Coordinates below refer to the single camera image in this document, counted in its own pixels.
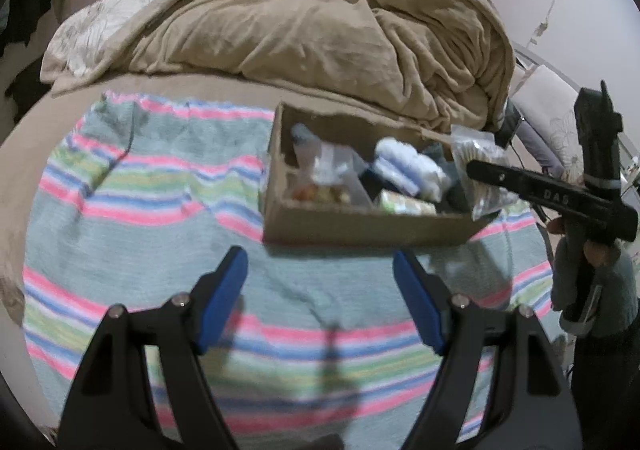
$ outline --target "cardboard box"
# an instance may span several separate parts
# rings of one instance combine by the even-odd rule
[[[264,242],[288,245],[342,247],[455,246],[487,226],[494,218],[473,221],[469,214],[418,217],[390,215],[376,209],[300,202],[285,197],[298,172],[291,127],[304,123],[324,141],[350,145],[366,161],[384,137],[412,144],[419,151],[432,141],[449,150],[441,135],[373,113],[359,110],[316,112],[286,103],[278,106],[270,140],[271,166],[266,192],[261,197]]]

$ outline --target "beige blanket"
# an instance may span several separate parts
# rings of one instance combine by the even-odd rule
[[[60,92],[110,69],[217,69],[448,132],[497,127],[513,68],[489,0],[154,0],[95,67],[78,76],[46,55],[42,78]]]

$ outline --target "blue gripper pad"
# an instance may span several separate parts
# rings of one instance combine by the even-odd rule
[[[246,252],[242,248],[232,247],[218,269],[213,274],[201,278],[203,285],[201,286],[200,282],[196,284],[192,295],[204,295],[205,300],[206,296],[210,295],[199,312],[200,329],[195,341],[199,354],[206,353],[208,348],[220,340],[226,320],[246,280],[248,268]]]
[[[450,335],[450,293],[436,276],[428,275],[411,252],[394,256],[394,278],[409,308],[422,343],[444,356]],[[430,284],[431,293],[426,284]]]

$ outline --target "screw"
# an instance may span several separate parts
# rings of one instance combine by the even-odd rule
[[[526,304],[520,304],[518,306],[518,313],[520,313],[524,318],[531,318],[533,316],[533,310]]]
[[[459,307],[460,309],[464,309],[465,307],[468,307],[469,304],[471,304],[471,301],[466,295],[458,294],[451,297],[451,303],[454,306]]]
[[[186,293],[185,291],[171,297],[171,303],[176,307],[184,307],[190,300],[191,297],[189,296],[189,293]]]
[[[109,308],[108,315],[110,318],[120,318],[124,313],[124,306],[122,304],[112,305]]]

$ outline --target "striped blanket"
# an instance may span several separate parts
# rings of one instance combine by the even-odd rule
[[[241,448],[295,448],[327,433],[350,449],[400,448],[440,361],[420,344],[390,250],[261,244],[260,159],[272,119],[230,103],[106,93],[55,148],[31,212],[24,329],[57,413],[110,304],[157,306],[236,244],[249,276],[202,365]],[[551,269],[523,204],[466,245],[418,258],[483,305],[529,303],[558,334]],[[148,361],[173,433],[156,350]],[[491,367],[487,352],[462,437],[478,428]]]

